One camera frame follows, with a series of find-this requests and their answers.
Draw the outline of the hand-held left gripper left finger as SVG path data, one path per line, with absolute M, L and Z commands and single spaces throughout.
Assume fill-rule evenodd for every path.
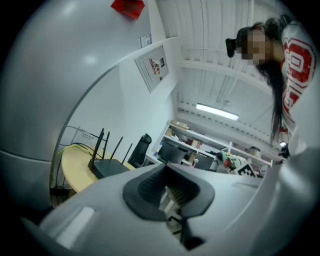
M 142 167 L 87 187 L 53 210 L 40 225 L 23 226 L 40 247 L 32 256 L 183 256 L 186 248 L 165 222 L 136 216 L 125 204 L 123 187 L 151 170 Z

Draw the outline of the white office desk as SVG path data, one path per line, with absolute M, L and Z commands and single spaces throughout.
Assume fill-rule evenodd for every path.
M 152 154 L 150 154 L 150 153 L 146 153 L 146 154 L 145 154 L 145 158 L 146 158 L 149 162 L 152 162 L 152 163 L 154 163 L 154 164 L 167 163 L 166 160 L 163 160 L 163 159 L 161 159 L 161 158 L 158 158 L 158 157 L 156 157 L 156 156 L 154 156 L 154 155 L 152 155 Z M 192 166 L 192 164 L 191 164 L 190 162 L 188 162 L 187 160 L 184 160 L 184 159 L 180 162 L 180 164 L 181 164 L 181 165 L 184 165 L 184 166 L 189 166 L 189 167 Z

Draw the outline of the colourful plush toy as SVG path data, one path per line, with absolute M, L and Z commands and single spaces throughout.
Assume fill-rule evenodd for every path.
M 218 152 L 216 159 L 219 165 L 223 164 L 223 166 L 230 171 L 234 171 L 247 163 L 245 158 L 224 151 Z

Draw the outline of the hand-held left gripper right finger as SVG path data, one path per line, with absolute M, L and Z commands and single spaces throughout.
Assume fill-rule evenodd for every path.
M 260 178 L 166 165 L 166 186 L 180 207 L 180 240 L 169 238 L 167 250 L 242 250 L 239 234 L 228 227 L 245 209 Z

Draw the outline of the long ceiling light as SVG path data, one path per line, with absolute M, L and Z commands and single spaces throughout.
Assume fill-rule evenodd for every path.
M 205 105 L 205 104 L 197 103 L 196 104 L 196 109 L 204 111 L 204 112 L 208 112 L 208 113 L 220 116 L 220 117 L 224 117 L 224 118 L 227 118 L 227 119 L 230 119 L 230 120 L 233 120 L 233 121 L 237 121 L 239 119 L 239 116 L 234 114 L 234 113 L 231 113 L 231 112 L 228 112 L 228 111 L 224 111 L 224 110 L 219 109 L 219 108 L 211 107 L 211 106 L 208 106 L 208 105 Z

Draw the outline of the black office chair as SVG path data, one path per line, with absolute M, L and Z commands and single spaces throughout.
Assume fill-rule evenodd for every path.
M 133 167 L 135 167 L 136 169 L 142 167 L 145 161 L 146 152 L 151 142 L 152 142 L 152 138 L 147 133 L 145 133 L 140 138 L 135 149 L 133 150 L 128 160 L 128 163 Z

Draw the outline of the black router with antennas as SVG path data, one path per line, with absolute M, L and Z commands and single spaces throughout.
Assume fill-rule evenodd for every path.
M 111 156 L 109 158 L 105 158 L 105 152 L 106 152 L 106 146 L 109 140 L 110 132 L 107 133 L 107 137 L 105 140 L 102 156 L 98 159 L 96 158 L 98 154 L 99 146 L 103 140 L 104 136 L 104 128 L 102 128 L 99 137 L 97 139 L 95 148 L 93 150 L 92 157 L 88 163 L 89 170 L 94 174 L 94 176 L 100 180 L 106 177 L 118 175 L 124 172 L 129 171 L 130 169 L 124 165 L 125 158 L 127 155 L 125 155 L 124 159 L 122 161 L 119 161 L 114 158 L 114 155 L 120 145 L 120 143 L 123 140 L 123 137 L 120 138 L 119 142 L 117 143 L 114 151 L 112 152 Z

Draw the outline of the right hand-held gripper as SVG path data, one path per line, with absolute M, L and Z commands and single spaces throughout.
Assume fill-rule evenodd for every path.
M 253 168 L 249 163 L 242 165 L 238 170 L 237 174 L 240 176 L 248 176 L 248 177 L 253 177 L 256 178 L 257 174 L 254 172 Z

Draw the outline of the white electrical panel box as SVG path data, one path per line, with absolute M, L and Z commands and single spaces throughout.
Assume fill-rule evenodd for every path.
M 135 63 L 150 93 L 169 73 L 166 54 L 162 45 L 135 58 Z

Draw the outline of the red paper decoration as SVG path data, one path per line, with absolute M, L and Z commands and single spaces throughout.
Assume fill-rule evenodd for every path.
M 111 7 L 122 14 L 138 20 L 145 4 L 143 0 L 114 0 Z

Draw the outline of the silver refrigerator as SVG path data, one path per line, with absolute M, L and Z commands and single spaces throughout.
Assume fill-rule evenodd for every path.
M 0 181 L 21 215 L 51 206 L 50 183 L 62 146 L 77 128 L 110 132 L 106 151 L 128 158 L 141 136 L 155 142 L 174 117 L 181 42 L 156 35 L 155 0 L 138 20 L 113 0 L 47 0 L 14 40 L 0 70 Z M 138 49 L 137 38 L 152 44 Z M 150 93 L 135 58 L 164 47 L 168 75 Z

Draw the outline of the blue white label sticker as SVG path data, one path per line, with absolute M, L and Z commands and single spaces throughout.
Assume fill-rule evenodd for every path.
M 147 47 L 151 44 L 152 44 L 152 35 L 151 34 L 144 35 L 144 36 L 137 38 L 138 49 Z

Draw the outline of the white storage shelf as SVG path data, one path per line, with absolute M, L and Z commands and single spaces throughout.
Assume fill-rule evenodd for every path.
M 150 153 L 156 156 L 162 143 L 164 142 L 172 142 L 175 146 L 180 146 L 193 153 L 200 153 L 210 158 L 214 157 L 211 152 L 226 152 L 228 154 L 240 156 L 246 159 L 249 163 L 260 168 L 263 166 L 267 166 L 269 168 L 276 163 L 276 159 L 274 157 L 264 155 L 254 156 L 246 152 L 244 149 L 237 148 L 235 143 L 232 141 L 222 142 L 220 140 L 202 135 L 195 131 L 176 125 L 173 120 L 170 120 L 165 124 L 164 129 L 160 133 L 160 136 L 153 148 L 150 150 Z

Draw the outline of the person in white red shirt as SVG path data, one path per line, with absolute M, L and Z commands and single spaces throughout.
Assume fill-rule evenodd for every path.
M 284 53 L 280 63 L 284 82 L 281 114 L 288 130 L 288 153 L 293 157 L 309 147 L 305 137 L 314 127 L 310 124 L 302 131 L 303 121 L 308 117 L 312 121 L 320 118 L 320 114 L 312 113 L 319 104 L 319 95 L 312 94 L 319 90 L 315 80 L 320 74 L 320 53 L 298 21 L 292 21 L 284 28 L 281 42 Z

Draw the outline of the black computer monitor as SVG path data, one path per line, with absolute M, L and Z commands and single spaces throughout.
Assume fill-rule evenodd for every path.
M 180 164 L 188 153 L 187 150 L 164 142 L 158 151 L 158 156 L 165 162 Z
M 214 157 L 215 156 L 210 157 L 202 153 L 197 153 L 195 155 L 195 160 L 198 160 L 198 162 L 195 164 L 195 168 L 202 169 L 202 170 L 210 169 L 214 161 Z

